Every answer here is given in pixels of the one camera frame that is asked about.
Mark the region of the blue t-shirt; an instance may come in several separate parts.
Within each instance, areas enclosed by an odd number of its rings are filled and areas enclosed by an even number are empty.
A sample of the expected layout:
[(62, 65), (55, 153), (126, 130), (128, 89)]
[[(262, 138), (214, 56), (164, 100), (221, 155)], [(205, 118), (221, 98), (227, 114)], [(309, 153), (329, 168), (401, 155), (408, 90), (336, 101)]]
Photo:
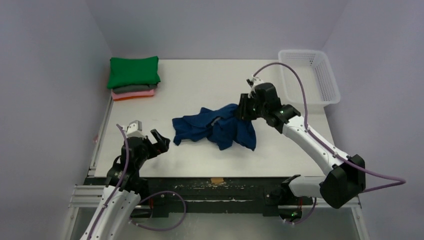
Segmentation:
[(178, 146), (183, 140), (198, 142), (207, 139), (221, 151), (232, 147), (234, 142), (254, 151), (257, 146), (256, 131), (251, 121), (236, 118), (237, 108), (235, 103), (217, 110), (202, 107), (198, 114), (173, 118), (173, 143)]

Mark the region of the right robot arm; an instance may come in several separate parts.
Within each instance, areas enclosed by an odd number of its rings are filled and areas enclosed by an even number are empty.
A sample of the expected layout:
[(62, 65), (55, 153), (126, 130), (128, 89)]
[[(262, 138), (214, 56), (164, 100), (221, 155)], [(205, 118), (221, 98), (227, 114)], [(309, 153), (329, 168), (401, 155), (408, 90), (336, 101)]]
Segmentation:
[(326, 140), (316, 140), (319, 134), (306, 126), (305, 118), (295, 107), (281, 103), (272, 83), (253, 80), (247, 83), (250, 92), (240, 95), (235, 116), (247, 121), (264, 119), (306, 152), (324, 174), (322, 177), (297, 174), (286, 179), (281, 184), (281, 201), (292, 204), (300, 197), (321, 198), (339, 209), (365, 190), (366, 176), (361, 170), (365, 161), (362, 157), (356, 154), (347, 156), (346, 161), (338, 159), (346, 153)]

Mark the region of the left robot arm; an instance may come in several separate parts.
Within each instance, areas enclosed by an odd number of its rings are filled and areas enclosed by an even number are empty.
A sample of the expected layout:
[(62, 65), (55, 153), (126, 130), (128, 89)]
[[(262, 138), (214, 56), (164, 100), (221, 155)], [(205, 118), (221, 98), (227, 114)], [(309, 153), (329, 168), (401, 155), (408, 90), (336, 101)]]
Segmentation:
[(121, 153), (106, 175), (101, 200), (81, 236), (82, 240), (112, 240), (119, 235), (135, 206), (149, 199), (147, 181), (140, 177), (140, 169), (147, 160), (169, 150), (170, 139), (156, 129), (150, 131), (155, 143), (138, 129), (121, 126), (118, 129), (123, 137)]

